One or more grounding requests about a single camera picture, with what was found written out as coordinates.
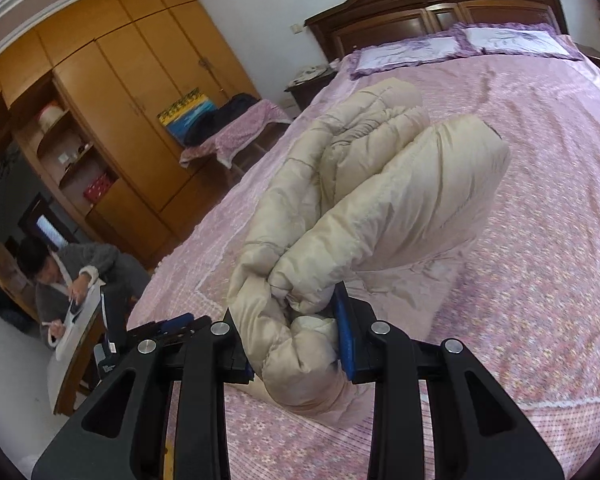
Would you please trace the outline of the beige down jacket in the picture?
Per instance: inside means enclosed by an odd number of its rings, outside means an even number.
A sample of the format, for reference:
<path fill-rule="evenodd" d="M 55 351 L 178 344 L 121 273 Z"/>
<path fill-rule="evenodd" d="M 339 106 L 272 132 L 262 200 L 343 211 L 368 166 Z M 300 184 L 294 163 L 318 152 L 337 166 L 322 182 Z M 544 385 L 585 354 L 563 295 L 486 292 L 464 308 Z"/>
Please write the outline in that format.
<path fill-rule="evenodd" d="M 262 195 L 228 286 L 257 376 L 249 392 L 328 426 L 365 418 L 370 388 L 340 361 L 336 285 L 427 337 L 509 162 L 482 119 L 432 122 L 414 84 L 396 78 L 317 117 Z"/>

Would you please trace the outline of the black clothes on stool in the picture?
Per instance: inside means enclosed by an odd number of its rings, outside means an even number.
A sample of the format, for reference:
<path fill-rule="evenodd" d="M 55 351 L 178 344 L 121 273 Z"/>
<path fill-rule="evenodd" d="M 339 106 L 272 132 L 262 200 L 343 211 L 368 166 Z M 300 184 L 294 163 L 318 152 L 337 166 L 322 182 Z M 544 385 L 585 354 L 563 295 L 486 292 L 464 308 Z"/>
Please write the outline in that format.
<path fill-rule="evenodd" d="M 245 114 L 253 105 L 259 102 L 255 96 L 248 93 L 238 93 L 216 110 L 203 112 L 187 129 L 184 136 L 184 146 L 192 148 L 203 144 L 235 119 Z"/>

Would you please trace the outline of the seated person in grey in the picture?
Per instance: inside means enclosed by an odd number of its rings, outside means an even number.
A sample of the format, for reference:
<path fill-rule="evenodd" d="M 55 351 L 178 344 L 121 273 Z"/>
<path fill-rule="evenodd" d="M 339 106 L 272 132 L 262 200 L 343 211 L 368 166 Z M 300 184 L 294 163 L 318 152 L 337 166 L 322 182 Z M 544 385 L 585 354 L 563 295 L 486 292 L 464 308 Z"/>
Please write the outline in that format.
<path fill-rule="evenodd" d="M 97 282 L 120 283 L 138 299 L 150 281 L 137 258 L 104 243 L 70 243 L 53 250 L 44 240 L 28 236 L 19 245 L 16 261 L 34 285 L 41 339 L 50 350 L 65 335 L 68 312 L 82 306 Z"/>

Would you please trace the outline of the pink floral bedspread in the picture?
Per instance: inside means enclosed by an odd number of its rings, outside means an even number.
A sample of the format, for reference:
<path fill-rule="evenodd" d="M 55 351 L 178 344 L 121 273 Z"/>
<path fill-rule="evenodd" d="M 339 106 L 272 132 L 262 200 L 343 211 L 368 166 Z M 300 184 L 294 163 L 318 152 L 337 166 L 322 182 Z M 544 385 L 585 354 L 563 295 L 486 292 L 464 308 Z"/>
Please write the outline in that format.
<path fill-rule="evenodd" d="M 337 282 L 412 338 L 468 345 L 573 476 L 600 445 L 600 70 L 475 55 L 316 97 L 157 266 L 131 326 L 234 316 L 237 479 L 359 479 L 373 390 L 347 382 Z"/>

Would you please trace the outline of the red box on shelf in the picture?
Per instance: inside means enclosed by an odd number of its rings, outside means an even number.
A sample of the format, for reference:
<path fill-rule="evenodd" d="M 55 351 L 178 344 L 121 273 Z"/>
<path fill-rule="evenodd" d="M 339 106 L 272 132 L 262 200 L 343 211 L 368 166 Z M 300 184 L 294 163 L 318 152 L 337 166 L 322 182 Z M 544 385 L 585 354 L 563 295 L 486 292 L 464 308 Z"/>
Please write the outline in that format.
<path fill-rule="evenodd" d="M 97 204 L 108 193 L 116 180 L 116 177 L 110 176 L 108 172 L 104 172 L 91 184 L 87 185 L 83 192 L 84 198 L 92 205 Z"/>

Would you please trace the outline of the stool with pink cloth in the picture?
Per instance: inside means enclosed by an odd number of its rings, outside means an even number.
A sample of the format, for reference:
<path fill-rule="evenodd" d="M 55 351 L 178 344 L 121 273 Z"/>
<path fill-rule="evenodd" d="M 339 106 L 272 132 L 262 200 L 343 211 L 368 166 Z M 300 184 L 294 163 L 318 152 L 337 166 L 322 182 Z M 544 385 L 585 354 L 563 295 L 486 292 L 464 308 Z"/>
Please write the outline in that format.
<path fill-rule="evenodd" d="M 268 125 L 291 123 L 292 119 L 277 104 L 260 100 L 200 145 L 184 148 L 180 165 L 187 168 L 195 159 L 214 156 L 222 166 L 230 169 L 234 157 L 256 140 Z"/>

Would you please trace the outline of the blue yellow picture board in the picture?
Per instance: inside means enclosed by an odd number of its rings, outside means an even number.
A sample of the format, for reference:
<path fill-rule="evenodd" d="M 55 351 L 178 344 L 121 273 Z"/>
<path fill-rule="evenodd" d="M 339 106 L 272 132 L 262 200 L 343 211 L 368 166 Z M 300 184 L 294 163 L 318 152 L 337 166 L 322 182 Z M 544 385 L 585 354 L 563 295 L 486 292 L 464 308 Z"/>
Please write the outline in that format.
<path fill-rule="evenodd" d="M 170 133 L 178 144 L 185 146 L 189 129 L 200 121 L 203 114 L 214 112 L 218 108 L 211 99 L 195 88 L 157 115 L 160 125 Z"/>

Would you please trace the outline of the orange wooden wardrobe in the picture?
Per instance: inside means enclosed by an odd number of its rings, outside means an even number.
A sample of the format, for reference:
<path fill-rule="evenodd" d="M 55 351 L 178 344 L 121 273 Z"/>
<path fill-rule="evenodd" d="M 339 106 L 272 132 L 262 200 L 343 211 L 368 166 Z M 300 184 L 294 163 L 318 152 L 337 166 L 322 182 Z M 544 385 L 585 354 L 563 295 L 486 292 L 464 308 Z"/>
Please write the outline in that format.
<path fill-rule="evenodd" d="M 215 105 L 254 92 L 200 0 L 79 0 L 0 54 L 0 149 L 15 141 L 87 234 L 154 266 L 226 191 L 212 158 L 180 165 L 157 119 L 195 88 Z"/>

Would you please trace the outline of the left dark nightstand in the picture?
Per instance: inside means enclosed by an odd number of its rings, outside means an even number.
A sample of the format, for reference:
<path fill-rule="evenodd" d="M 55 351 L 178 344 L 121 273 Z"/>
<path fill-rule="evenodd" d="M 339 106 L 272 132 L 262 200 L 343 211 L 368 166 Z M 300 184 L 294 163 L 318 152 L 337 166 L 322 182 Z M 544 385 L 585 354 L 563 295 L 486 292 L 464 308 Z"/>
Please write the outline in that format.
<path fill-rule="evenodd" d="M 329 68 L 325 73 L 310 80 L 300 82 L 300 84 L 292 84 L 286 89 L 286 92 L 292 96 L 299 110 L 305 110 L 314 98 L 332 82 L 336 75 L 336 70 Z"/>

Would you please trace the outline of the left purple frilled pillow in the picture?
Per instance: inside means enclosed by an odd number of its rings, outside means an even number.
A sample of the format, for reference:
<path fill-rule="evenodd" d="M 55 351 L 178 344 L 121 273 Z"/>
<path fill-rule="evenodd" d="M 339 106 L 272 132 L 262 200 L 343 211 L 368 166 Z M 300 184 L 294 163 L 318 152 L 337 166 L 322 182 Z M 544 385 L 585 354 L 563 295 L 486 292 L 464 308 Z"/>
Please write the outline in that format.
<path fill-rule="evenodd" d="M 352 54 L 349 75 L 358 79 L 402 67 L 470 58 L 479 53 L 463 34 L 456 32 L 406 38 L 356 50 Z"/>

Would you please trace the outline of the purple frilled pillow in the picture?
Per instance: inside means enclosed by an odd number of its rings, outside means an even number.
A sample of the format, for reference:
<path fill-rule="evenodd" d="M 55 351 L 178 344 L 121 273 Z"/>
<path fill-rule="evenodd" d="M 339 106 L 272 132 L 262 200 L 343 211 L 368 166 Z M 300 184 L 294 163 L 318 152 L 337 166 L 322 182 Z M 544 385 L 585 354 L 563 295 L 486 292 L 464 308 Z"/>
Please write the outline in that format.
<path fill-rule="evenodd" d="M 463 24 L 451 28 L 458 39 L 482 54 L 525 55 L 582 61 L 577 47 L 562 40 L 549 24 Z"/>
<path fill-rule="evenodd" d="M 358 79 L 402 67 L 470 58 L 479 53 L 463 34 L 456 32 L 406 38 L 356 50 L 352 54 L 349 75 Z"/>

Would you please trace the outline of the right purple frilled pillow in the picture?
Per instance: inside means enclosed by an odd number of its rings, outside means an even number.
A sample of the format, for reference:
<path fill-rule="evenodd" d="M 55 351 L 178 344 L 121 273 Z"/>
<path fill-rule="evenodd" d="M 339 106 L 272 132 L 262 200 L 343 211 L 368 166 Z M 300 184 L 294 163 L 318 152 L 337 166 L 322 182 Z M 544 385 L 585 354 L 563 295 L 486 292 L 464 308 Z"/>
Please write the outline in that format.
<path fill-rule="evenodd" d="M 549 24 L 463 24 L 451 28 L 458 39 L 482 54 L 525 55 L 582 61 L 577 47 L 562 40 Z"/>

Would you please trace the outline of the dark wooden headboard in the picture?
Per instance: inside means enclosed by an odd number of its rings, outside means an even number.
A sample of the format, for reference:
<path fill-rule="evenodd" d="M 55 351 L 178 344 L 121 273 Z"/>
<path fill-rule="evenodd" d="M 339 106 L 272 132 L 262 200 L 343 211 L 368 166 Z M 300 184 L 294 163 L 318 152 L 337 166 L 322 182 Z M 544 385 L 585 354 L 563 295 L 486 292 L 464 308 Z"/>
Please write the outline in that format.
<path fill-rule="evenodd" d="M 560 0 L 346 0 L 304 22 L 329 61 L 457 23 L 545 23 L 568 32 Z"/>

